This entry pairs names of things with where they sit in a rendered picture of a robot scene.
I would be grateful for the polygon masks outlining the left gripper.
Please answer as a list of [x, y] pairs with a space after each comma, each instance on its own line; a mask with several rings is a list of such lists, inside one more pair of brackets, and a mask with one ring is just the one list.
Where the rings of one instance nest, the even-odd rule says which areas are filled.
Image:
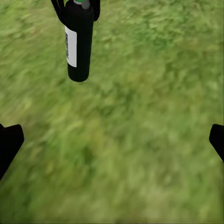
[[[100, 16], [100, 0], [89, 0], [94, 9], [94, 21], [96, 21]], [[59, 20], [65, 25], [68, 25], [68, 20], [66, 16], [66, 10], [63, 0], [51, 0]]]

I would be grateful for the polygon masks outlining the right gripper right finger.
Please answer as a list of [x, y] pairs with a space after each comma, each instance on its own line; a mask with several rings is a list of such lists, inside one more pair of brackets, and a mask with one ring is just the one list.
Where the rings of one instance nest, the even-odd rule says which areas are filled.
[[210, 132], [209, 140], [224, 161], [224, 126], [214, 124]]

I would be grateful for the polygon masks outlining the pesticide atomizer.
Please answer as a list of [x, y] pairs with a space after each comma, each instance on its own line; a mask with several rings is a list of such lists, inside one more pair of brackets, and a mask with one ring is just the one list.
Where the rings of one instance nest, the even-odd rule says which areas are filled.
[[68, 0], [65, 4], [68, 76], [75, 82], [89, 77], [94, 9], [89, 0]]

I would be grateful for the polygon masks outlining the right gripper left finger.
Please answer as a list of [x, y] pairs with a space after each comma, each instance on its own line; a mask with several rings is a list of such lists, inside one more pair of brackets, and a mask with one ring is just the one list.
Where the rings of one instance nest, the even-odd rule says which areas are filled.
[[0, 130], [0, 180], [24, 142], [20, 124]]

